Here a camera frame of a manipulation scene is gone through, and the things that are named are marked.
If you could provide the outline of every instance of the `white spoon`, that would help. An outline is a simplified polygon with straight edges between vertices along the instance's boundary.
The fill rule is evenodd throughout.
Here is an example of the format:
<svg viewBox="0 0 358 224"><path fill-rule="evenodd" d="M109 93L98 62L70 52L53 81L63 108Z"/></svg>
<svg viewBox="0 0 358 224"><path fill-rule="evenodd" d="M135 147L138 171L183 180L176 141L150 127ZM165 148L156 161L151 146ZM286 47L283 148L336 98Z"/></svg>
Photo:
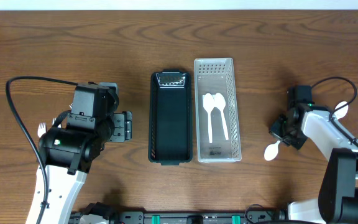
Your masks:
<svg viewBox="0 0 358 224"><path fill-rule="evenodd" d="M278 145L280 144L280 140L278 140L275 144L270 144L265 149L265 160L271 161L276 158L278 154Z"/></svg>
<svg viewBox="0 0 358 224"><path fill-rule="evenodd" d="M340 108L341 106L345 105L346 103L347 103L346 101L342 101L342 102L338 103L338 105L336 105L336 107L335 107L335 110L337 108ZM335 114L336 119L341 119L341 118L345 117L348 110L349 110L349 105L346 105L344 108L342 108L338 111L335 111L334 114Z"/></svg>
<svg viewBox="0 0 358 224"><path fill-rule="evenodd" d="M214 95L214 100L215 100L215 107L217 107L217 109L221 111L224 138L226 140L229 140L229 133L227 132L226 119L224 118L224 113L223 113L223 109L226 106L226 100L224 99L223 95L220 93Z"/></svg>
<svg viewBox="0 0 358 224"><path fill-rule="evenodd" d="M212 123L211 123L211 112L215 107L214 98L210 93L205 94L203 97L203 107L208 113L208 137L209 143L212 143Z"/></svg>

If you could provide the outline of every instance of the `white fork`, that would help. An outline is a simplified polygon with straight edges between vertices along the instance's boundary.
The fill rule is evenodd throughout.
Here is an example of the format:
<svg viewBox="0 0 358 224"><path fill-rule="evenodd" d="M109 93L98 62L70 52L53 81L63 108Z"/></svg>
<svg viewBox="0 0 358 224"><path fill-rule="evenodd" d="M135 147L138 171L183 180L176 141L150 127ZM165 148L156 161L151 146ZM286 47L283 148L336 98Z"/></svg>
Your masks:
<svg viewBox="0 0 358 224"><path fill-rule="evenodd" d="M47 132L47 124L45 122L40 123L40 125L38 125L38 137L41 138L41 136L46 132Z"/></svg>
<svg viewBox="0 0 358 224"><path fill-rule="evenodd" d="M55 121L56 121L56 118L54 118L53 120L52 120L52 125L53 124L55 124Z"/></svg>

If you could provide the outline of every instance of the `black plastic tray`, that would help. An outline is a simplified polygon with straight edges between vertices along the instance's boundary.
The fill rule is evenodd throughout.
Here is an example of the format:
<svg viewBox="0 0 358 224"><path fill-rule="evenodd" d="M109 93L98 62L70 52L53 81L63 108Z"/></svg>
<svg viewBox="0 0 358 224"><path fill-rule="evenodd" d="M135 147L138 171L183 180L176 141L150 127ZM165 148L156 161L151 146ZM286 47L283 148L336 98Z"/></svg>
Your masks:
<svg viewBox="0 0 358 224"><path fill-rule="evenodd" d="M152 75L149 161L179 165L193 158L191 77L179 70Z"/></svg>

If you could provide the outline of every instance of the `wood grain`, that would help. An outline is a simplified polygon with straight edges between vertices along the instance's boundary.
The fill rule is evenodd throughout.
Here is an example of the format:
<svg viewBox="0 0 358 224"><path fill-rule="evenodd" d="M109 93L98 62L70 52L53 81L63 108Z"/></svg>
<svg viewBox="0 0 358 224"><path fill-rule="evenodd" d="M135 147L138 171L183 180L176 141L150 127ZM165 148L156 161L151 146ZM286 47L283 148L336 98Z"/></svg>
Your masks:
<svg viewBox="0 0 358 224"><path fill-rule="evenodd" d="M242 160L160 166L147 158L150 76L164 68L193 71L195 58L232 57ZM327 162L307 141L280 147L268 126L286 108L286 89L333 75L358 87L358 11L38 11L0 12L0 223L24 223L37 163L14 120L5 82L38 75L73 82L116 82L119 111L133 112L133 140L108 144L94 161L75 210L91 202L148 211L244 210L251 203L285 207L317 197ZM38 81L12 87L14 102L37 141L40 122L68 109L73 88ZM352 96L343 82L314 92L334 106ZM358 137L358 98L341 122Z"/></svg>

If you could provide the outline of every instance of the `green clamp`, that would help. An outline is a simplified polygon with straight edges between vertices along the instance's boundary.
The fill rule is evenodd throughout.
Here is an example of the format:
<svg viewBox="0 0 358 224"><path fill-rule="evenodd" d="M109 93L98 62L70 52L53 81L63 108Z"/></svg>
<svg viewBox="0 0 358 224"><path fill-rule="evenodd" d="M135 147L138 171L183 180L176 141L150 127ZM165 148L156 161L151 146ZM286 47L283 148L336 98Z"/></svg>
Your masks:
<svg viewBox="0 0 358 224"><path fill-rule="evenodd" d="M152 224L160 224L160 216L159 215L152 216Z"/></svg>
<svg viewBox="0 0 358 224"><path fill-rule="evenodd" d="M233 224L241 224L241 217L239 215L233 215L231 220Z"/></svg>

